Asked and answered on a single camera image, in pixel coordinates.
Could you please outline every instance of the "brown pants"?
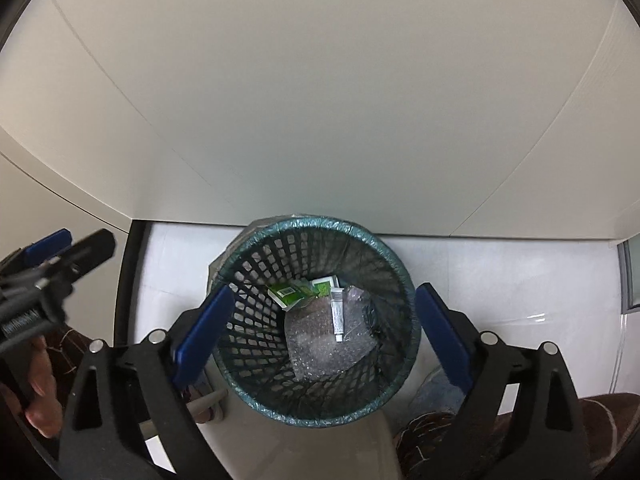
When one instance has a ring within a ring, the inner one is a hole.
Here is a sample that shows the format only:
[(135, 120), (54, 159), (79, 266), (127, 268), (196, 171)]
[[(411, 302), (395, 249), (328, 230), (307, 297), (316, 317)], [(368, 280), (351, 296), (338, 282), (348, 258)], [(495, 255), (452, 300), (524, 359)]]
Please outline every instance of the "brown pants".
[[(640, 396), (611, 394), (580, 399), (587, 432), (591, 472), (600, 473), (631, 436), (640, 420)], [(412, 420), (395, 438), (402, 474), (412, 478), (412, 470), (428, 460), (442, 441), (455, 415), (425, 413)], [(498, 416), (485, 455), (473, 474), (486, 472), (498, 459), (511, 413)]]
[(53, 376), (56, 378), (58, 400), (65, 407), (76, 378), (76, 370), (92, 340), (68, 326), (53, 330), (45, 339)]

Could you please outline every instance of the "wastebasket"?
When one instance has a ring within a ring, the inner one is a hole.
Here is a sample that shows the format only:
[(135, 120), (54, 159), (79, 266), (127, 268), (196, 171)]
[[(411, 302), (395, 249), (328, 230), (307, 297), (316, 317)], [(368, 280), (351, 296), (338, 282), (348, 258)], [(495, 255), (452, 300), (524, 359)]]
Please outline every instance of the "wastebasket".
[[(346, 371), (296, 381), (285, 313), (267, 286), (332, 274), (370, 293), (365, 320), (376, 346)], [(256, 221), (210, 266), (209, 290), (226, 284), (236, 307), (214, 358), (228, 384), (266, 416), (309, 428), (353, 422), (383, 406), (411, 371), (420, 342), (414, 286), (396, 254), (359, 225), (316, 216)]]

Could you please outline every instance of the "human hand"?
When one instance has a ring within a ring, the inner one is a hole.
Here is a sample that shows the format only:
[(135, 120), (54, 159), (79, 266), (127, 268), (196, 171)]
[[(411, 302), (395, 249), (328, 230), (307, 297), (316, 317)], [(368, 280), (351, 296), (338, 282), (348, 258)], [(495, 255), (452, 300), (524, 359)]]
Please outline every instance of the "human hand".
[[(47, 438), (56, 436), (62, 428), (62, 406), (56, 398), (56, 379), (47, 354), (47, 344), (42, 336), (31, 340), (28, 380), (35, 395), (24, 415), (43, 436)], [(19, 415), (22, 407), (18, 397), (2, 383), (0, 383), (0, 393), (12, 413)]]

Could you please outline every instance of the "white floor tile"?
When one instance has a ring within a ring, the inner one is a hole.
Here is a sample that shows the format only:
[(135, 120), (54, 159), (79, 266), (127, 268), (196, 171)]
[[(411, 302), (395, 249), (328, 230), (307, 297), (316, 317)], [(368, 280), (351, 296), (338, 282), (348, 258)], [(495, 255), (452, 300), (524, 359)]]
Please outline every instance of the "white floor tile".
[[(204, 225), (153, 226), (140, 275), (136, 340), (154, 328), (170, 327), (183, 310), (199, 306), (208, 265), (238, 232)], [(617, 251), (608, 242), (383, 240), (404, 262), (414, 285), (431, 282), (448, 306), (465, 312), (478, 330), (493, 330), (508, 344), (531, 348), (552, 340), (580, 396), (609, 391), (620, 343), (620, 272)], [(636, 320), (640, 333), (640, 314)], [(632, 366), (640, 343), (627, 337), (625, 349), (619, 388), (640, 391), (640, 373), (636, 379)], [(384, 407), (390, 418), (414, 398), (437, 365), (423, 335), (414, 369)], [(209, 371), (216, 386), (225, 385), (212, 360)], [(502, 412), (511, 409), (516, 390), (508, 388)], [(391, 432), (382, 413), (339, 428), (307, 430), (264, 417), (233, 393), (225, 409), (222, 424), (201, 430), (236, 478), (359, 478), (363, 471), (367, 478), (394, 478)], [(246, 453), (247, 446), (252, 453)]]

